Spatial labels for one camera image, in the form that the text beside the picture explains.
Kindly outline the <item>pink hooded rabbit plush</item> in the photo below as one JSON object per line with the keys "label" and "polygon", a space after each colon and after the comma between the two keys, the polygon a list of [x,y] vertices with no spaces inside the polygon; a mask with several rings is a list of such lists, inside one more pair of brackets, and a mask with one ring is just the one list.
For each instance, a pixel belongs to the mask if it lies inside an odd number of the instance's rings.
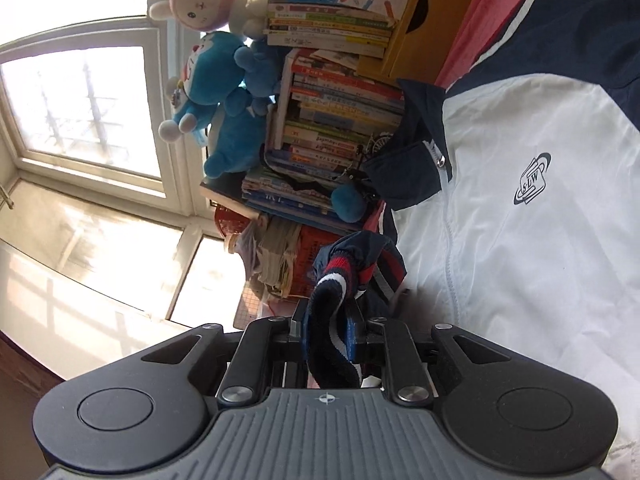
{"label": "pink hooded rabbit plush", "polygon": [[173,18],[197,32],[212,32],[229,27],[241,39],[265,37],[268,0],[163,0],[149,7],[154,21]]}

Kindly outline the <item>row of upright books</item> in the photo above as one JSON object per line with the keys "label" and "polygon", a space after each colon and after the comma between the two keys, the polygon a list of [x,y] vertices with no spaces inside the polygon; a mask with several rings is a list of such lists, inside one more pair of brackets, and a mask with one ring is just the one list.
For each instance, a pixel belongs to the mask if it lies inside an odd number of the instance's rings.
{"label": "row of upright books", "polygon": [[362,56],[384,56],[396,23],[338,0],[269,0],[267,44],[290,52],[260,163],[242,182],[247,205],[335,233],[361,228],[378,200],[369,178],[347,182],[367,203],[356,223],[340,219],[331,194],[358,146],[404,114],[398,88],[357,73]]}

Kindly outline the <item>miniature black bicycle model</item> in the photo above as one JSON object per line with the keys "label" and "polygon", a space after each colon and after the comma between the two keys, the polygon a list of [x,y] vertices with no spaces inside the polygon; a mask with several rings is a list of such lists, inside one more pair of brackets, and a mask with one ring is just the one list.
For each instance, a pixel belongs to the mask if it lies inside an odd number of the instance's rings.
{"label": "miniature black bicycle model", "polygon": [[360,144],[357,148],[355,158],[348,164],[347,168],[342,172],[338,182],[341,184],[353,180],[363,180],[366,178],[364,172],[364,164],[376,156],[385,144],[392,138],[393,133],[383,131],[370,136],[365,144]]}

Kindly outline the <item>stack of papers and magazines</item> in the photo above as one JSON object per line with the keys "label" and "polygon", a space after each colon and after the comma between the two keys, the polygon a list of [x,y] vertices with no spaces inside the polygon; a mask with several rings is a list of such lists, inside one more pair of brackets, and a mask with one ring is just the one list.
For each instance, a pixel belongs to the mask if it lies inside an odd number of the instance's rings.
{"label": "stack of papers and magazines", "polygon": [[234,245],[247,281],[256,278],[272,296],[290,296],[301,227],[275,216],[252,220]]}

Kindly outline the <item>white navy zip jacket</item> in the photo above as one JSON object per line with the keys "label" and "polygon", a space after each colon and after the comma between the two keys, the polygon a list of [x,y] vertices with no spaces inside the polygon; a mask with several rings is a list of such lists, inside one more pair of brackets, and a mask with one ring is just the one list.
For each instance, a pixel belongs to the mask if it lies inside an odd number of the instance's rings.
{"label": "white navy zip jacket", "polygon": [[429,408],[477,460],[637,478],[639,0],[524,0],[450,88],[402,90],[382,223],[317,262],[312,377],[361,384],[356,304],[432,337]]}

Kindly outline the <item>wooden desktop drawer shelf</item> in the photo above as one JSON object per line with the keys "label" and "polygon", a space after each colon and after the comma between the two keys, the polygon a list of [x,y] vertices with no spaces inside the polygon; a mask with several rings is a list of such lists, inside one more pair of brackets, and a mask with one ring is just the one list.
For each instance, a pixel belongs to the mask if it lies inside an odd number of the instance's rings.
{"label": "wooden desktop drawer shelf", "polygon": [[432,84],[444,66],[471,2],[408,0],[384,56],[362,56],[357,73],[393,86],[399,79]]}

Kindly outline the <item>blue whale plush toy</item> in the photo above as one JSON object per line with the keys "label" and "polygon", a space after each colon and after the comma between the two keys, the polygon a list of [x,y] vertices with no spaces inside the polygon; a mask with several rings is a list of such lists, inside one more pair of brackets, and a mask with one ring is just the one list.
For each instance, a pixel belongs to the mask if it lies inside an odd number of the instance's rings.
{"label": "blue whale plush toy", "polygon": [[217,179],[223,174],[247,172],[260,163],[260,150],[267,134],[272,99],[280,93],[286,47],[267,44],[265,39],[239,47],[232,61],[243,75],[243,84],[224,99],[224,118],[214,127],[217,139],[204,162],[204,174]]}

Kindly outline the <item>pink rabbit pattern mat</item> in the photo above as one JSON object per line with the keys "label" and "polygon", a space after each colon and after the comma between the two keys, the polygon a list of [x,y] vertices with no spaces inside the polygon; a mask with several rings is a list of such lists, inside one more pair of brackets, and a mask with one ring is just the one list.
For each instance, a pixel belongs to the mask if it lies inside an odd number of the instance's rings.
{"label": "pink rabbit pattern mat", "polygon": [[522,0],[472,0],[466,10],[436,86],[448,88],[463,76],[497,38]]}

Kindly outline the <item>red plastic crate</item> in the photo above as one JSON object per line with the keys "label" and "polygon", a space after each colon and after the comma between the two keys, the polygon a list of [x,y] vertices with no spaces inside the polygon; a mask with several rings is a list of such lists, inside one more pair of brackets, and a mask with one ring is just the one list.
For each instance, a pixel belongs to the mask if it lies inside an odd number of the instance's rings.
{"label": "red plastic crate", "polygon": [[330,246],[340,236],[312,226],[302,226],[296,246],[290,297],[308,297],[314,288],[314,260],[324,246]]}

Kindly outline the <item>blue round ball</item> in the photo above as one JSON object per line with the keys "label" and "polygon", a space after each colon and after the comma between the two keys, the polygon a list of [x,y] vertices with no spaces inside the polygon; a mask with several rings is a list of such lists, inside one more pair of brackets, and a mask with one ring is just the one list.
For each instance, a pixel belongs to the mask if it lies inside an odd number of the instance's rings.
{"label": "blue round ball", "polygon": [[367,210],[367,203],[352,183],[340,185],[331,194],[331,204],[335,213],[347,223],[361,220]]}

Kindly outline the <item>blue doraemon plush toy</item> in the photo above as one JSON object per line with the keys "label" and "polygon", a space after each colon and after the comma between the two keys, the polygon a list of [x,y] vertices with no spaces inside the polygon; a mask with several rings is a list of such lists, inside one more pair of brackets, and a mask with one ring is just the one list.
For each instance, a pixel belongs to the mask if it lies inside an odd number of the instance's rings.
{"label": "blue doraemon plush toy", "polygon": [[209,32],[193,47],[181,75],[165,84],[171,118],[158,127],[163,141],[175,143],[191,133],[198,144],[206,144],[204,131],[218,105],[244,79],[244,70],[234,60],[235,51],[243,46],[230,32]]}

